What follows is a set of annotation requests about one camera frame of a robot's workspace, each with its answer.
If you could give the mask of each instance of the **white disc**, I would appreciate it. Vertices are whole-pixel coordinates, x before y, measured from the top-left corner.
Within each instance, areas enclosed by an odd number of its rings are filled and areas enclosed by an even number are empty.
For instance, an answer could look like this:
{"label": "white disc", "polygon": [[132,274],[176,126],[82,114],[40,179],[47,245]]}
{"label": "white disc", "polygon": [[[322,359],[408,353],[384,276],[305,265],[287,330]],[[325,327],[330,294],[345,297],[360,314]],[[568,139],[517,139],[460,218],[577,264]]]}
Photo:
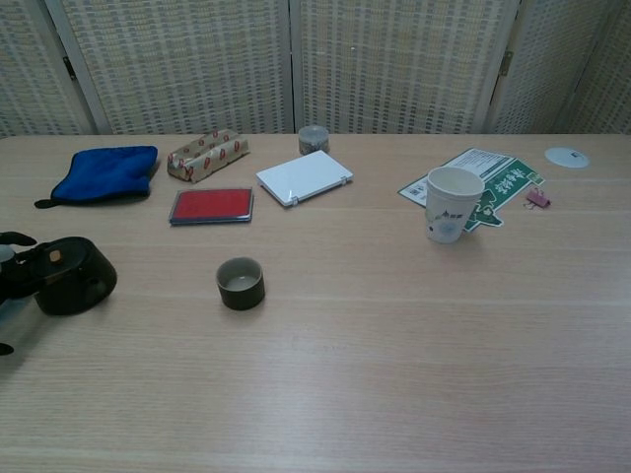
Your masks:
{"label": "white disc", "polygon": [[590,158],[571,148],[550,148],[545,150],[545,157],[551,163],[564,168],[586,168],[590,165]]}

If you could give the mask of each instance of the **wrapped package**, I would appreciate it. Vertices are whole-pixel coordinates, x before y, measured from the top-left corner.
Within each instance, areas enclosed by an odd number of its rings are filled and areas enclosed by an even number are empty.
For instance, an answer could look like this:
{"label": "wrapped package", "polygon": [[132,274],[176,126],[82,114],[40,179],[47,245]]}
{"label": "wrapped package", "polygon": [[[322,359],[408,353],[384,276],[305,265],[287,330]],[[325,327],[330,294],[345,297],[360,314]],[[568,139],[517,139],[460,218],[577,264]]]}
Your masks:
{"label": "wrapped package", "polygon": [[214,131],[169,154],[167,171],[199,182],[249,152],[247,139],[232,130]]}

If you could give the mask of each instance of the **cup rim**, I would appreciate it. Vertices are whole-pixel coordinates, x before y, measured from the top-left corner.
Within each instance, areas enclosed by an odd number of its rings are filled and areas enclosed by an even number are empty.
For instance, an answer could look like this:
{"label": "cup rim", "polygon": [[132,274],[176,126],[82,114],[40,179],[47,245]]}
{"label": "cup rim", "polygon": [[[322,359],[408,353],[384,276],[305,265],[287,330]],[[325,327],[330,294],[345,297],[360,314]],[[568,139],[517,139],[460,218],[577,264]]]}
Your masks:
{"label": "cup rim", "polygon": [[[477,184],[477,187],[470,192],[461,192],[441,186],[437,182],[435,182],[434,179],[432,179],[432,177],[436,177],[437,174],[446,173],[459,174],[460,177],[468,180],[467,184],[470,184],[471,186]],[[471,172],[470,170],[449,167],[440,167],[430,170],[427,174],[427,184],[430,189],[438,191],[441,194],[445,195],[447,198],[451,198],[454,200],[467,200],[479,197],[484,192],[485,186],[484,180],[482,180],[479,175]]]}
{"label": "cup rim", "polygon": [[[226,286],[224,286],[220,280],[220,275],[223,271],[225,271],[226,269],[228,269],[230,266],[232,266],[233,264],[239,263],[239,262],[247,262],[247,263],[251,263],[255,268],[256,268],[256,275],[254,276],[253,274],[247,274],[248,276],[252,276],[255,277],[256,281],[254,281],[254,283],[244,289],[235,291],[233,289],[228,289]],[[244,291],[249,291],[250,289],[252,289],[253,287],[255,287],[257,284],[260,283],[260,280],[263,278],[263,268],[261,267],[260,263],[258,261],[256,261],[253,258],[250,258],[248,256],[237,256],[235,258],[230,258],[226,261],[224,261],[219,268],[217,268],[217,272],[215,273],[215,282],[217,283],[217,286],[221,289],[223,289],[224,291],[227,291],[229,293],[242,293]]]}

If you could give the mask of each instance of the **binder clip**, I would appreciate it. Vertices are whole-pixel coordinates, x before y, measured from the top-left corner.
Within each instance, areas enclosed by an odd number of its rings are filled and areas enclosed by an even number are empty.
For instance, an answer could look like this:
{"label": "binder clip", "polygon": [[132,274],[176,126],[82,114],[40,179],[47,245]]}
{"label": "binder clip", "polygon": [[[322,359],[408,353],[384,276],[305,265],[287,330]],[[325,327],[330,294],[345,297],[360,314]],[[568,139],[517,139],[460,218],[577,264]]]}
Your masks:
{"label": "binder clip", "polygon": [[541,189],[532,189],[527,195],[526,200],[529,202],[530,209],[535,205],[545,209],[550,205],[550,199],[548,199]]}

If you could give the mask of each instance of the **pink binder clip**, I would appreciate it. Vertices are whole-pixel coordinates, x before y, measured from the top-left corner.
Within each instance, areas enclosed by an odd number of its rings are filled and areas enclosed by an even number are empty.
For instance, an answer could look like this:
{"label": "pink binder clip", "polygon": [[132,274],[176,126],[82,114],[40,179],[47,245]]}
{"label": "pink binder clip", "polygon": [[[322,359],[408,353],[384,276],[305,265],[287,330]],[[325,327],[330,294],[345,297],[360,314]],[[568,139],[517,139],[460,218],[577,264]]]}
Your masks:
{"label": "pink binder clip", "polygon": [[531,190],[527,194],[526,199],[542,209],[545,209],[548,205],[550,205],[550,199],[545,196],[542,190],[537,188]]}

